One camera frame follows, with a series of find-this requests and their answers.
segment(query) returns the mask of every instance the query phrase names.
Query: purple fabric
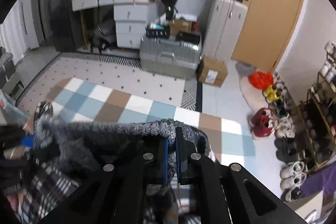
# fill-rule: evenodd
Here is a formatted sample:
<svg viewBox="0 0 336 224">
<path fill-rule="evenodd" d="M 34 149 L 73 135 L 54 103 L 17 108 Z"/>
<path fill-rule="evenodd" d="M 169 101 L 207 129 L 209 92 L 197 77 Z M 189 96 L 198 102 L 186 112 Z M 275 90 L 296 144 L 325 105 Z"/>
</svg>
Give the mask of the purple fabric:
<svg viewBox="0 0 336 224">
<path fill-rule="evenodd" d="M 336 191 L 336 161 L 307 177 L 301 186 L 301 197 L 310 196 L 323 190 L 323 196 Z"/>
</svg>

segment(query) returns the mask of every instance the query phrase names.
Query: black refrigerator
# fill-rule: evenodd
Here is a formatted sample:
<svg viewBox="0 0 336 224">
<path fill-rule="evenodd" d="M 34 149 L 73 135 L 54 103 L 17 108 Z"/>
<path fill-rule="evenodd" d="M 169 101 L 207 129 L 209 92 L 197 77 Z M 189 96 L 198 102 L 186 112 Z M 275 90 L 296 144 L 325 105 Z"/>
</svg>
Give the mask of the black refrigerator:
<svg viewBox="0 0 336 224">
<path fill-rule="evenodd" d="M 73 52 L 84 44 L 79 13 L 71 0 L 31 0 L 34 27 L 40 46 Z"/>
</svg>

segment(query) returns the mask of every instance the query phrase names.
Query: wooden door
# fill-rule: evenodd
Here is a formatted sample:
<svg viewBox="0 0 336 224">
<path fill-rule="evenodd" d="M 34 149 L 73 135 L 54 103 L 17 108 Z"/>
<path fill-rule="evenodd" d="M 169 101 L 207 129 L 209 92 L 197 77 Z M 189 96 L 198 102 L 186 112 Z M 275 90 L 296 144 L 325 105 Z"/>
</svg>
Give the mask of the wooden door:
<svg viewBox="0 0 336 224">
<path fill-rule="evenodd" d="M 274 70 L 292 35 L 302 0 L 249 0 L 232 59 Z"/>
</svg>

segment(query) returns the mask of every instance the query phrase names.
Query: red plastic bag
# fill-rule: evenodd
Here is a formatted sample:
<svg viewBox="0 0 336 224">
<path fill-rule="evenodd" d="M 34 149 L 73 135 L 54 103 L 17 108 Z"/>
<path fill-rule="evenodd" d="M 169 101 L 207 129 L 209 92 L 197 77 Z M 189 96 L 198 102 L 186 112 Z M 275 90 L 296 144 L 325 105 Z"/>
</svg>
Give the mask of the red plastic bag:
<svg viewBox="0 0 336 224">
<path fill-rule="evenodd" d="M 249 76 L 249 82 L 255 88 L 265 90 L 273 85 L 273 76 L 270 72 L 255 71 Z"/>
</svg>

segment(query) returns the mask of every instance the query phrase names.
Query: desk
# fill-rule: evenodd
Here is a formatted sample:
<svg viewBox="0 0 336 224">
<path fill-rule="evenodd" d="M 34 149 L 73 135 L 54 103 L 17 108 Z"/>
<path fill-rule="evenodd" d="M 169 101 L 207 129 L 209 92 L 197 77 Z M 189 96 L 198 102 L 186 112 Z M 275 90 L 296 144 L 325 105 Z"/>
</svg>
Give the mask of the desk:
<svg viewBox="0 0 336 224">
<path fill-rule="evenodd" d="M 72 0 L 72 10 L 80 11 L 83 39 L 88 46 L 87 30 L 83 10 L 113 5 L 118 47 L 140 48 L 147 23 L 154 20 L 148 10 L 154 10 L 150 0 Z"/>
</svg>

